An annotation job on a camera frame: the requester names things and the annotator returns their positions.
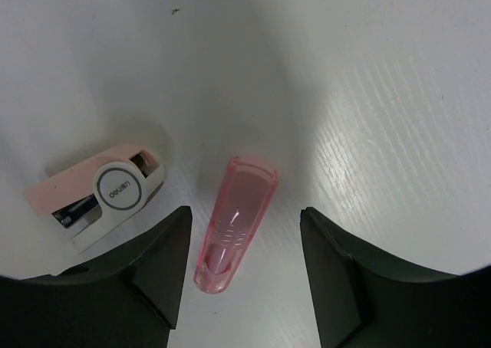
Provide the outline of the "pink eraser case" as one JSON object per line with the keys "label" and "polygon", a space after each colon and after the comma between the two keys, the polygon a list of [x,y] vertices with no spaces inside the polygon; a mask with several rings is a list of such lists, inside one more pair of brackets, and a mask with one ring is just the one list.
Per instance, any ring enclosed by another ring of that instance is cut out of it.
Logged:
{"label": "pink eraser case", "polygon": [[278,187],[278,173],[252,160],[229,161],[209,220],[194,282],[207,294],[233,279]]}

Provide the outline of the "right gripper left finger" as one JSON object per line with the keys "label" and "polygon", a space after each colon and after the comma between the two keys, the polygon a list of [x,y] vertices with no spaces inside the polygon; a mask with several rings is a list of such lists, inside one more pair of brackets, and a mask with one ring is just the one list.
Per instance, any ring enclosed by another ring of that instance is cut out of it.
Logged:
{"label": "right gripper left finger", "polygon": [[176,328],[192,226],[181,206],[58,276],[1,278],[3,347],[165,347]]}

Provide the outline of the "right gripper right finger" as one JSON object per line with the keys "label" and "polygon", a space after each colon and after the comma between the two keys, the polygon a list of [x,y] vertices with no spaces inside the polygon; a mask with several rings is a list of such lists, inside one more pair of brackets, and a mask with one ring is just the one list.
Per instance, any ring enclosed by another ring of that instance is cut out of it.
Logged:
{"label": "right gripper right finger", "polygon": [[323,347],[488,347],[490,268],[448,274],[390,254],[318,210],[301,212]]}

